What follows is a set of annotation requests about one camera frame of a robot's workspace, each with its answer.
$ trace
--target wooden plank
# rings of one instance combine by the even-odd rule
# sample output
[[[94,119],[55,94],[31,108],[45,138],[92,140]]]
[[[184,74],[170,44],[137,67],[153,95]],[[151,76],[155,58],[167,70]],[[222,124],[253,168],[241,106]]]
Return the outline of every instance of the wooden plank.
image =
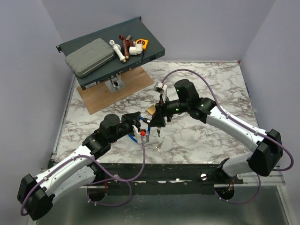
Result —
[[[153,84],[153,80],[142,67],[122,74],[122,81],[125,83],[125,88],[114,93],[109,91],[104,82],[87,90],[82,90],[81,87],[77,88],[91,115]]]

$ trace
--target tape measure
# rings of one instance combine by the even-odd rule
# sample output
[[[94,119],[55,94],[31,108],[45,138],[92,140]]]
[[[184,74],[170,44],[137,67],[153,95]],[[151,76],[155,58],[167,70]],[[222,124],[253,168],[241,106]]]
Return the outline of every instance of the tape measure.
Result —
[[[138,40],[135,41],[135,43],[136,44],[142,44],[142,49],[146,50],[149,41],[145,40],[145,39],[138,39]]]

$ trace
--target plastic case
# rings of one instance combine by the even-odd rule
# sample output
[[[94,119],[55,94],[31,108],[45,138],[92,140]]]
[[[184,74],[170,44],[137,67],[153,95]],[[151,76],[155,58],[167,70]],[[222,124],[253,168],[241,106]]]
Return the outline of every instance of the plastic case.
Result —
[[[113,57],[113,48],[98,38],[69,54],[65,61],[77,76],[84,77]]]

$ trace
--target marble tabletop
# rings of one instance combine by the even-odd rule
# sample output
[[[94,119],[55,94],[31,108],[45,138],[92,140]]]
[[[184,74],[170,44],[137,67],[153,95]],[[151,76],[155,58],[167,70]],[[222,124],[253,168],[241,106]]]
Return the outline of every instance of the marble tabletop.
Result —
[[[257,126],[253,108],[247,94],[240,66],[230,63],[182,63],[150,62],[143,65],[145,71],[154,80],[160,82],[172,70],[188,68],[200,73],[214,90],[220,104],[231,114]],[[168,97],[177,99],[176,81],[189,79],[195,84],[200,97],[212,98],[208,88],[197,76],[188,72],[177,72],[170,76]],[[90,115],[77,89],[74,90],[66,122],[62,129],[57,148],[56,162],[63,160],[74,151],[82,141],[99,127],[103,118],[114,113],[122,114],[140,111],[143,117],[150,118],[146,110],[159,100],[159,94],[153,91],[153,85],[123,99],[115,104]],[[158,137],[155,129],[150,133],[150,142],[146,146],[146,163],[220,163],[224,158],[240,155],[248,150],[225,132],[194,120],[187,113],[175,115],[167,126],[161,128]],[[141,163],[143,152],[141,145],[133,142],[128,136],[113,143],[111,150],[98,159],[106,163]]]

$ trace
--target gray wall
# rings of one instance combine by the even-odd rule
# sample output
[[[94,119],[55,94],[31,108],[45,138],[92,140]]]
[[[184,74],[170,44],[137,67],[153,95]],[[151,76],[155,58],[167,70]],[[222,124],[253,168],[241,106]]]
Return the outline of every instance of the gray wall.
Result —
[[[0,224],[24,224],[21,178],[46,166],[72,74],[55,48],[61,38],[39,0],[0,7]]]
[[[240,60],[274,0],[44,0],[63,41],[142,16],[165,60]]]
[[[299,0],[276,0],[242,59],[241,69],[259,125],[280,131],[283,144],[295,158],[294,168],[284,172],[284,177],[300,221],[299,8]],[[289,165],[286,155],[281,165]]]

